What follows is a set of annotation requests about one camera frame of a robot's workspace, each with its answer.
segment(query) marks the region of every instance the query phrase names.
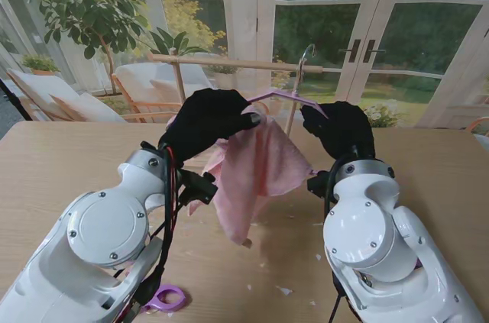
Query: floor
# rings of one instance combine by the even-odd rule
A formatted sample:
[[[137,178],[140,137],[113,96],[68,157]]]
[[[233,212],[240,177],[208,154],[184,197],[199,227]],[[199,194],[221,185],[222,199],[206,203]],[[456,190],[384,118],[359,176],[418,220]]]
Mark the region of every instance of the floor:
[[[17,109],[7,100],[5,94],[0,90],[0,139],[10,130],[10,128],[24,119]]]

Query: wooden table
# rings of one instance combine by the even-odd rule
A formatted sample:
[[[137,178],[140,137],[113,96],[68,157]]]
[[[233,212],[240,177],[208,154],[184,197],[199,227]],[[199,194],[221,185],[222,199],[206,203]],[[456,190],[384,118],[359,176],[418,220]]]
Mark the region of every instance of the wooden table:
[[[158,124],[62,122],[23,122],[10,130],[0,141],[0,296],[62,210],[85,191],[117,184],[117,166],[142,140],[155,144],[163,130]],[[489,320],[489,156],[460,131],[374,133],[378,157],[396,171],[400,203],[423,220]],[[292,138],[315,169],[332,165],[301,127],[293,128]],[[137,321],[328,321],[335,290],[316,225],[321,221],[322,202],[305,186],[271,204],[251,228],[250,250],[225,238],[212,206],[191,218],[182,212],[164,281],[184,288],[192,302],[171,318],[157,313]],[[285,296],[276,286],[293,292]],[[335,322],[355,322],[345,302]]]

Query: wooden rod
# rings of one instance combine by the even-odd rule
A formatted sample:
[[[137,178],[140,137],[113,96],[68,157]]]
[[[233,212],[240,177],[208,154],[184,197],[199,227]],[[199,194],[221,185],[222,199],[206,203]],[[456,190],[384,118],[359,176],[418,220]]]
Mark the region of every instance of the wooden rod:
[[[173,72],[175,73],[176,77],[176,87],[178,88],[178,93],[180,94],[180,101],[185,102],[185,89],[183,88],[183,80],[182,80],[182,72],[180,71],[180,62],[178,60],[176,48],[170,48],[170,55],[168,57],[173,57],[176,58],[171,64],[173,66]]]
[[[274,71],[296,71],[297,65],[293,63],[275,63],[265,61],[241,61],[241,60],[225,60],[222,58],[213,57],[190,57],[190,56],[168,56],[165,54],[149,53],[147,58],[151,61],[166,62],[166,63],[195,63],[199,65],[216,65],[229,67],[244,67],[247,69],[272,69]],[[305,73],[322,73],[321,66],[304,66]]]

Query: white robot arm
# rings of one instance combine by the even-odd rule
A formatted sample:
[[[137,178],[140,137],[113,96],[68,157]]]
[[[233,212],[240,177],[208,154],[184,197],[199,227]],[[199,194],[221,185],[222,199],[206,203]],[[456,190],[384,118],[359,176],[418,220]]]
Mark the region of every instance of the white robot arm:
[[[423,223],[397,206],[391,167],[357,160],[336,174],[325,254],[365,323],[483,323]]]
[[[88,192],[68,206],[0,302],[0,321],[134,319],[140,308],[134,294],[163,246],[160,238],[150,238],[147,218],[165,205],[170,186],[161,155],[148,148],[135,151],[119,166],[116,187]],[[212,179],[185,170],[178,176],[186,186],[179,207],[192,199],[210,202],[216,191]],[[113,276],[128,266],[122,281]]]

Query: purple scissors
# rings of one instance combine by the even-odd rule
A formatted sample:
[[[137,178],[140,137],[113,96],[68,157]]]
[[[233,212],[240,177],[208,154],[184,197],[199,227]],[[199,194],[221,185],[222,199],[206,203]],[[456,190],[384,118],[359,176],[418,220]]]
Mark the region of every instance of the purple scissors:
[[[176,302],[165,303],[165,295],[169,292],[175,292],[180,298]],[[186,296],[182,289],[175,285],[161,285],[160,288],[154,294],[152,300],[149,301],[142,309],[141,312],[147,312],[150,309],[156,309],[165,313],[174,313],[184,307],[186,303]]]

